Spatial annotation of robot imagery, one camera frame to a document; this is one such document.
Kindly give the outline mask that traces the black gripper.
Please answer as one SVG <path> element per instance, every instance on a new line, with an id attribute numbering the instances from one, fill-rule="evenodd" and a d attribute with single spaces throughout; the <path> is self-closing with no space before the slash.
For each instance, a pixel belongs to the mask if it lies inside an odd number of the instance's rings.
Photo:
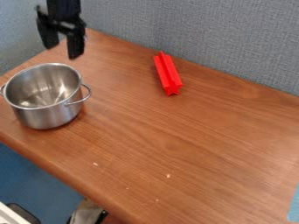
<path id="1" fill-rule="evenodd" d="M 59 43 L 58 32 L 67 35 L 68 56 L 75 60 L 86 48 L 86 22 L 80 18 L 79 5 L 59 5 L 44 9 L 40 5 L 35 7 L 38 18 L 38 31 L 43 45 L 47 49 Z"/>

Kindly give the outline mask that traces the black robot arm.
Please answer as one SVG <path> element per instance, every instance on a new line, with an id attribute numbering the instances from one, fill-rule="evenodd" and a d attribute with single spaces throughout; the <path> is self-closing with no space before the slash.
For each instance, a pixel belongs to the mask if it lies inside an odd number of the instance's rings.
<path id="1" fill-rule="evenodd" d="M 47 0 L 47 11 L 36 6 L 36 24 L 43 45 L 52 49 L 59 43 L 59 34 L 67 37 L 68 57 L 75 60 L 86 48 L 87 24 L 80 18 L 80 0 Z"/>

